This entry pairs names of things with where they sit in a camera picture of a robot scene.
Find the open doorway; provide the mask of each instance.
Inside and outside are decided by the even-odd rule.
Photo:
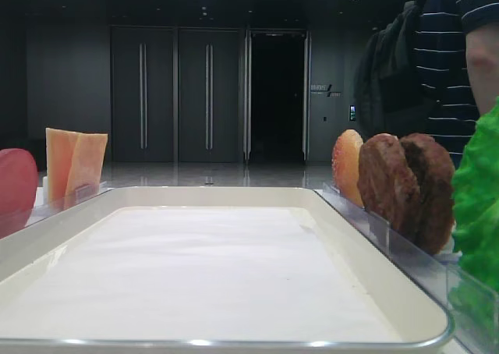
[[[303,163],[305,35],[252,38],[250,163]]]

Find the dark gray door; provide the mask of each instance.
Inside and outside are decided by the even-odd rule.
[[[239,35],[179,35],[179,160],[238,160]]]
[[[115,161],[173,161],[172,32],[113,30]]]

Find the navy striped shirt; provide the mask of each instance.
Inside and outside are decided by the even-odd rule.
[[[440,101],[427,132],[451,154],[462,154],[480,116],[466,70],[465,36],[494,22],[499,22],[499,0],[426,0],[420,17],[419,79],[426,95]]]

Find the white tray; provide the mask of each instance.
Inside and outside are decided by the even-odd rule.
[[[317,193],[114,189],[0,241],[2,353],[437,353],[452,319]]]

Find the backpack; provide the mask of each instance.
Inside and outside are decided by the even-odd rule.
[[[413,59],[421,13],[417,4],[406,7],[367,43],[354,83],[354,105],[365,139],[378,133],[424,133],[437,105],[424,96]]]

